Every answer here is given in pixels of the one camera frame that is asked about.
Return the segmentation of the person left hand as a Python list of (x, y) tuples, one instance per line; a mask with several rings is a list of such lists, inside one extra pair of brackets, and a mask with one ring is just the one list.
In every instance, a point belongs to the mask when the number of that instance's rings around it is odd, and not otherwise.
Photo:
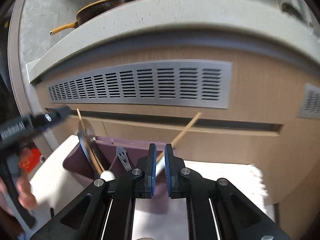
[[(20, 177), (16, 183), (17, 190), (19, 192), (19, 202), (20, 204), (28, 210), (34, 210), (37, 207), (37, 201), (35, 196), (31, 192), (31, 184), (29, 183), (28, 176), (24, 171), (21, 171)], [(6, 200), (3, 197), (3, 193), (7, 191), (3, 180), (1, 179), (1, 208), (10, 215), (13, 215), (13, 212), (7, 205)]]

